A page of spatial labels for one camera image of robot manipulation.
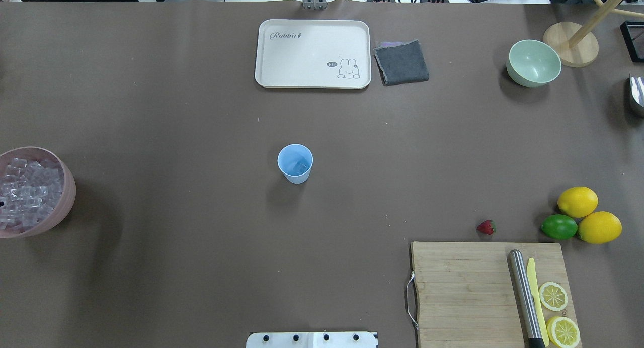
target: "pink bowl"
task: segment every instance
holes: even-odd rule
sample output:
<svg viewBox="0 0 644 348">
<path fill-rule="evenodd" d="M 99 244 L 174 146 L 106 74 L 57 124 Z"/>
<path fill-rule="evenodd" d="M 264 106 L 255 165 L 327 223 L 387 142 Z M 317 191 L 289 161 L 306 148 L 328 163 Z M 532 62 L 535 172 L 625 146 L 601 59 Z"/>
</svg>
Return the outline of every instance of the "pink bowl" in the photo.
<svg viewBox="0 0 644 348">
<path fill-rule="evenodd" d="M 53 211 L 51 211 L 50 215 L 42 220 L 41 223 L 23 233 L 7 231 L 6 229 L 0 230 L 0 238 L 26 237 L 44 233 L 44 231 L 47 231 L 59 224 L 63 220 L 63 218 L 67 216 L 67 214 L 71 210 L 71 206 L 74 205 L 74 200 L 76 199 L 76 182 L 74 182 L 74 176 L 71 175 L 71 172 L 67 168 L 67 165 L 65 165 L 57 155 L 51 153 L 47 149 L 38 147 L 23 147 L 5 152 L 0 155 L 0 171 L 4 173 L 5 167 L 7 167 L 12 158 L 36 160 L 38 162 L 42 162 L 48 159 L 58 162 L 62 166 L 62 195 L 60 195 L 60 201 L 58 201 L 58 204 L 55 208 L 53 208 Z"/>
</svg>

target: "strawberry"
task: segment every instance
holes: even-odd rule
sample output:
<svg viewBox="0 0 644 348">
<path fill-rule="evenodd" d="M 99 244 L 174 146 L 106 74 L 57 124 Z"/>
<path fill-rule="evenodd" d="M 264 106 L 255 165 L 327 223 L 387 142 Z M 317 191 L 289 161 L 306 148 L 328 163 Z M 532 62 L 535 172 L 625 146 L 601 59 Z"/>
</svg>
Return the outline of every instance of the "strawberry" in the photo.
<svg viewBox="0 0 644 348">
<path fill-rule="evenodd" d="M 486 233 L 488 235 L 492 235 L 497 231 L 497 226 L 494 224 L 494 221 L 485 220 L 481 225 L 478 225 L 476 230 L 482 233 Z"/>
</svg>

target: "green lime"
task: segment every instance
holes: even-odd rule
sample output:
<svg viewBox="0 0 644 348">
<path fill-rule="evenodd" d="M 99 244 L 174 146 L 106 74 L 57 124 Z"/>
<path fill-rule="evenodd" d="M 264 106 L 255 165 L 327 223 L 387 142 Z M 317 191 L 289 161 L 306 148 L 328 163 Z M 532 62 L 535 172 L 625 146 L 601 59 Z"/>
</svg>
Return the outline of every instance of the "green lime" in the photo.
<svg viewBox="0 0 644 348">
<path fill-rule="evenodd" d="M 552 215 L 546 218 L 541 224 L 541 231 L 546 236 L 565 240 L 573 237 L 577 233 L 577 222 L 572 217 L 566 215 Z"/>
</svg>

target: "knife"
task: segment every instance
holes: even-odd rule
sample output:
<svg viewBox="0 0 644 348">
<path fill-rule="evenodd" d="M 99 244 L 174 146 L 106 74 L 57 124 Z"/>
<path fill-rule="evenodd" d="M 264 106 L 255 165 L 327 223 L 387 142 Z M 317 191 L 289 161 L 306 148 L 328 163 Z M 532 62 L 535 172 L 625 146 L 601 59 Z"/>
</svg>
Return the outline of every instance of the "knife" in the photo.
<svg viewBox="0 0 644 348">
<path fill-rule="evenodd" d="M 545 330 L 545 319 L 543 318 L 543 309 L 541 308 L 541 298 L 539 298 L 539 285 L 536 283 L 536 267 L 534 266 L 534 259 L 527 259 L 527 281 L 530 284 L 530 293 L 534 300 L 534 309 L 536 309 L 536 318 L 539 321 L 539 329 L 541 330 L 541 338 L 543 338 L 543 345 L 550 345 L 550 338 L 548 338 L 547 330 Z"/>
<path fill-rule="evenodd" d="M 508 259 L 512 266 L 515 277 L 519 301 L 521 302 L 521 311 L 524 316 L 525 329 L 527 330 L 527 340 L 530 348 L 545 348 L 541 338 L 541 329 L 534 311 L 534 300 L 530 294 L 530 284 L 525 273 L 523 255 L 521 251 L 512 250 L 508 254 Z"/>
</svg>

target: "metal handle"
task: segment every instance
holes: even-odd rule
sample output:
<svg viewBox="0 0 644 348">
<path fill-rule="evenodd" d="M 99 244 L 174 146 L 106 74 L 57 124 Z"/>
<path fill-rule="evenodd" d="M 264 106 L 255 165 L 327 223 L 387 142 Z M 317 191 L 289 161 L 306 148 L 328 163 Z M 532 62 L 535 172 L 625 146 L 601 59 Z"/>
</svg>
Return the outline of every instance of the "metal handle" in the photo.
<svg viewBox="0 0 644 348">
<path fill-rule="evenodd" d="M 418 328 L 418 321 L 412 317 L 412 313 L 409 312 L 409 284 L 412 283 L 416 279 L 416 273 L 414 273 L 414 270 L 412 270 L 412 276 L 409 277 L 409 281 L 407 282 L 407 286 L 405 287 L 405 308 L 407 309 L 407 314 L 409 315 L 409 318 L 412 320 L 412 323 L 414 324 L 414 328 L 416 330 L 419 330 Z"/>
<path fill-rule="evenodd" d="M 521 251 L 512 250 L 509 258 L 519 291 L 519 300 L 521 302 L 521 311 L 524 314 L 527 337 L 541 340 L 541 330 L 539 329 L 539 321 L 536 318 L 536 311 L 534 310 L 534 300 L 530 293 L 530 284 L 527 281 L 523 254 L 521 254 Z"/>
</svg>

